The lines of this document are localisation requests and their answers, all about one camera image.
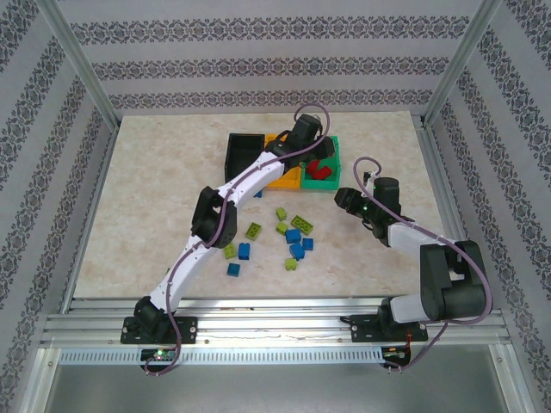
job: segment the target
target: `black bin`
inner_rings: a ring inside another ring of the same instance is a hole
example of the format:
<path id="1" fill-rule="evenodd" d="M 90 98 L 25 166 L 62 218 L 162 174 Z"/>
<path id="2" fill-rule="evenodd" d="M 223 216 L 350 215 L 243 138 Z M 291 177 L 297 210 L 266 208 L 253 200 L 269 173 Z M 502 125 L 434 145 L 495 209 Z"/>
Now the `black bin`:
<path id="1" fill-rule="evenodd" d="M 231 181 L 249 168 L 264 151 L 264 135 L 257 133 L 230 133 L 227 142 L 224 177 Z"/>

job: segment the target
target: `yellow bin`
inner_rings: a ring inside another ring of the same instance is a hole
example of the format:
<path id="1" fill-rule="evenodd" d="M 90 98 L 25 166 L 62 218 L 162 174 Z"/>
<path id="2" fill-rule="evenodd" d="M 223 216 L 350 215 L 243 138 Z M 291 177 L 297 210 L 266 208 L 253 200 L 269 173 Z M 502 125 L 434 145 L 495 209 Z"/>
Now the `yellow bin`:
<path id="1" fill-rule="evenodd" d="M 267 145 L 269 142 L 275 140 L 276 138 L 277 135 L 275 133 L 271 133 L 266 135 L 266 139 L 264 142 Z M 294 167 L 277 181 L 269 183 L 268 188 L 300 189 L 300 175 L 300 166 Z"/>

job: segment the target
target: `green block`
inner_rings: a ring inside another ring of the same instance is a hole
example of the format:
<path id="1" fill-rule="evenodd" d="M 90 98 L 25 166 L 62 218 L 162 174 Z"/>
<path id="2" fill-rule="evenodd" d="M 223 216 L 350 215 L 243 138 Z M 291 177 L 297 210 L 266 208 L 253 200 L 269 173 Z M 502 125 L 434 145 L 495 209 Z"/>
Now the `green block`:
<path id="1" fill-rule="evenodd" d="M 256 241 L 258 234 L 260 233 L 260 230 L 262 230 L 262 226 L 257 224 L 256 222 L 252 222 L 251 226 L 245 233 L 245 238 L 250 239 L 251 241 Z"/>
<path id="2" fill-rule="evenodd" d="M 310 232 L 313 230 L 313 225 L 299 215 L 293 218 L 291 225 L 305 235 L 310 235 Z"/>
<path id="3" fill-rule="evenodd" d="M 285 211 L 285 209 L 279 207 L 275 210 L 275 215 L 277 215 L 277 218 L 280 220 L 280 221 L 283 221 L 284 219 L 287 219 L 287 212 Z"/>
<path id="4" fill-rule="evenodd" d="M 235 250 L 235 247 L 232 243 L 229 243 L 227 247 L 224 248 L 224 257 L 229 260 L 238 256 L 238 252 Z"/>
<path id="5" fill-rule="evenodd" d="M 276 226 L 275 226 L 275 230 L 278 231 L 280 234 L 282 235 L 285 235 L 285 231 L 288 230 L 288 226 L 286 226 L 285 224 L 283 224 L 282 222 L 278 223 Z"/>
<path id="6" fill-rule="evenodd" d="M 285 269 L 287 271 L 289 270 L 293 270 L 295 271 L 296 270 L 296 260 L 294 258 L 288 258 L 285 260 Z"/>

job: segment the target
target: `patterned wallpaper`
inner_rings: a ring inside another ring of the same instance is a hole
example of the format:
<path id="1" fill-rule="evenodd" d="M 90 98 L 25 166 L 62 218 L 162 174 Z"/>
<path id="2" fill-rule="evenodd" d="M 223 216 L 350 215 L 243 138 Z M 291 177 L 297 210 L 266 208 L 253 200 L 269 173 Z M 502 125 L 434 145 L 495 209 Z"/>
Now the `patterned wallpaper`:
<path id="1" fill-rule="evenodd" d="M 0 5 L 0 412 L 59 311 L 110 131 L 33 2 Z"/>
<path id="2" fill-rule="evenodd" d="M 59 3 L 121 114 L 421 114 L 480 0 L 146 3 Z"/>
<path id="3" fill-rule="evenodd" d="M 541 1 L 502 3 L 433 129 L 537 411 L 551 410 L 549 16 Z"/>

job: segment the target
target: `beige tabletop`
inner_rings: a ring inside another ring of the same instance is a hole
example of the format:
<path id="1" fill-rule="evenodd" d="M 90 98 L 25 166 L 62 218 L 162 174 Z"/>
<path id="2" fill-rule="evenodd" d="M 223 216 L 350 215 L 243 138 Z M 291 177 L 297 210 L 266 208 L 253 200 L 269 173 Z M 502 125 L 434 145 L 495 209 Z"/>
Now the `beige tabletop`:
<path id="1" fill-rule="evenodd" d="M 164 277 L 189 237 L 195 203 L 205 186 L 224 183 L 229 133 L 278 133 L 291 114 L 218 114 L 125 117 L 96 213 L 76 297 L 141 297 Z M 402 213 L 437 233 L 442 222 L 407 112 L 331 115 L 339 139 L 341 187 L 356 188 L 352 164 L 368 155 L 383 176 L 400 183 Z M 372 170 L 366 163 L 363 170 Z M 263 229 L 251 243 L 251 260 L 238 261 L 238 278 L 226 275 L 217 252 L 196 276 L 188 297 L 327 297 L 418 291 L 415 260 L 384 247 L 360 219 L 339 209 L 334 193 L 264 190 L 240 211 L 234 243 L 250 242 L 251 222 Z M 313 224 L 314 251 L 286 271 L 290 257 L 276 230 L 275 210 Z"/>

